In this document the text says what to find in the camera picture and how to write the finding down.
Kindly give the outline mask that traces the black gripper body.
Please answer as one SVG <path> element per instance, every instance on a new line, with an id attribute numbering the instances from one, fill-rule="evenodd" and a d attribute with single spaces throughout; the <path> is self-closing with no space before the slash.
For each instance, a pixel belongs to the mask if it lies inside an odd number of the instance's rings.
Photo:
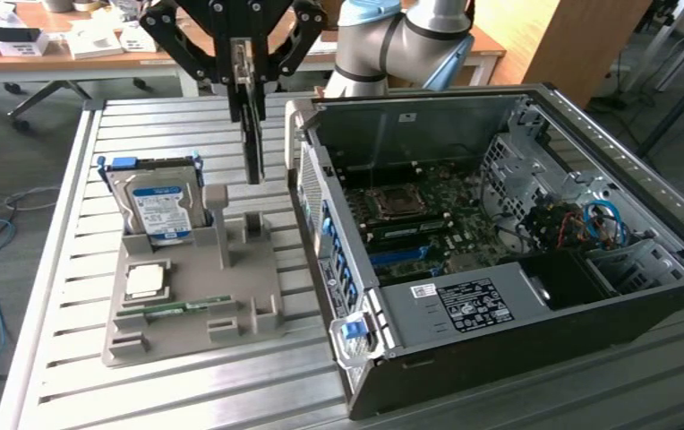
<path id="1" fill-rule="evenodd" d="M 253 7 L 247 0 L 230 0 L 227 2 L 227 33 L 229 38 L 250 38 L 253 35 Z"/>

